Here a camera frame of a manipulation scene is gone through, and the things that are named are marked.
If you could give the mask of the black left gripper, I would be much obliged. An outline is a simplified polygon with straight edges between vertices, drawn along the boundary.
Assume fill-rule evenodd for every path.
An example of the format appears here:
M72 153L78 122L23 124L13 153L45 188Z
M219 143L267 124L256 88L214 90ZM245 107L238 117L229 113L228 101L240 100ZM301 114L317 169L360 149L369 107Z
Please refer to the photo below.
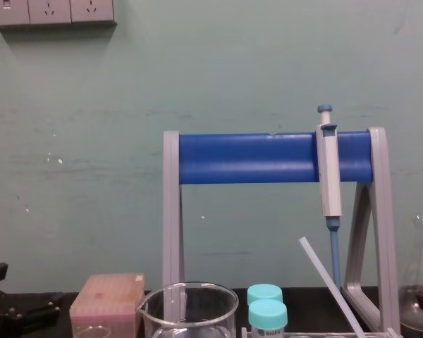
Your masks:
M7 263L0 263L0 281L5 280ZM0 290L0 337L21 337L53 327L59 319L65 294L7 294Z

